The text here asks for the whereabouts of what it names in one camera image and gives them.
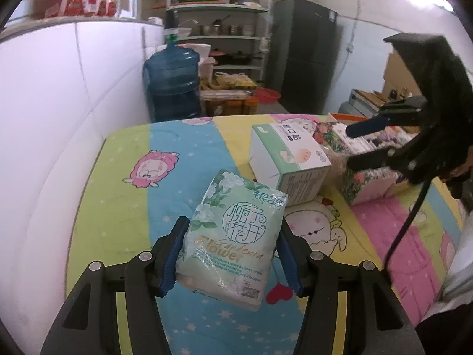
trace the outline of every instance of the white star print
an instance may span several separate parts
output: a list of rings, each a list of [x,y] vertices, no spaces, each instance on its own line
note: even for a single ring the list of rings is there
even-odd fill
[[[222,317],[222,319],[229,319],[231,315],[233,315],[232,312],[230,311],[223,311],[223,309],[221,310],[221,313],[217,314],[217,315],[220,315]]]

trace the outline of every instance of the wire on wall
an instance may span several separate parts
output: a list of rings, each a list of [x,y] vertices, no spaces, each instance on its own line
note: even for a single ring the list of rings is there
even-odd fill
[[[346,48],[347,56],[345,57],[344,64],[342,65],[340,72],[337,74],[337,77],[335,77],[335,79],[333,80],[333,83],[332,83],[333,85],[337,84],[338,80],[340,80],[340,77],[348,64],[348,59],[350,58],[350,55],[353,53],[353,42],[355,41],[355,32],[358,26],[360,13],[361,13],[361,0],[357,0],[355,21],[353,23],[353,28],[351,30],[350,42],[348,43],[348,46]]]

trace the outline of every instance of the table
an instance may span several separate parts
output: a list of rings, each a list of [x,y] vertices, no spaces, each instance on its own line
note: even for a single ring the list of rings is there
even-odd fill
[[[88,180],[73,231],[67,290],[93,260],[123,263],[167,235],[177,217],[192,217],[214,175],[222,168],[254,178],[248,164],[254,124],[296,122],[307,130],[314,115],[224,116],[147,124],[110,135]],[[152,172],[153,160],[167,169]],[[150,177],[140,177],[146,162]],[[381,267],[394,236],[419,188],[388,199],[349,207],[333,187],[316,199],[289,207],[285,216],[295,234],[337,262]],[[461,218],[447,188],[434,180],[422,210],[391,261],[393,286],[413,324],[434,301],[461,234]],[[273,260],[258,312],[191,293],[176,284],[158,300],[171,351],[175,355],[291,354],[307,300],[288,288],[281,263]],[[344,327],[346,295],[339,298],[337,322]],[[124,296],[119,294],[122,353],[131,354]],[[341,354],[344,330],[337,329],[334,354]]]

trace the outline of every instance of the circular logo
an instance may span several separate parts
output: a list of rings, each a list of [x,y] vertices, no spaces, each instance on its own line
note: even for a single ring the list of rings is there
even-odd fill
[[[266,231],[266,216],[252,203],[240,201],[223,214],[223,229],[226,237],[235,243],[254,243]]]

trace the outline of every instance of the green stripe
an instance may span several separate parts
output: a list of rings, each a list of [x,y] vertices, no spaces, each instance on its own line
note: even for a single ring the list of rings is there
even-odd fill
[[[276,165],[276,168],[281,174],[300,171],[300,167],[296,163],[286,163],[281,157],[281,151],[286,151],[288,156],[292,156],[288,147],[281,140],[281,137],[276,133],[270,124],[256,124],[253,126],[256,134],[260,138],[264,147],[268,151],[271,159]]]

